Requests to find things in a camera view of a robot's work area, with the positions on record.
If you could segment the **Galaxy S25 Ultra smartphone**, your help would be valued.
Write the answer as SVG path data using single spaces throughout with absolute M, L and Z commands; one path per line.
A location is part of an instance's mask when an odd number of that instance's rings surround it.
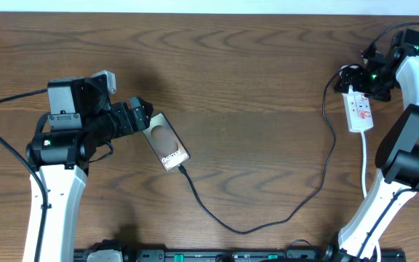
M 191 158 L 182 140 L 163 112 L 151 118 L 150 126 L 143 130 L 143 134 L 160 164 L 167 172 Z

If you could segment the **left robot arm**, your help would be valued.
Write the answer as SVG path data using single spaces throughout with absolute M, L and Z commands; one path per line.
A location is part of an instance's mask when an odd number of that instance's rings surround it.
M 145 130 L 153 106 L 139 97 L 111 103 L 109 71 L 47 84 L 50 111 L 27 146 L 31 212 L 24 261 L 72 261 L 81 195 L 97 148 Z

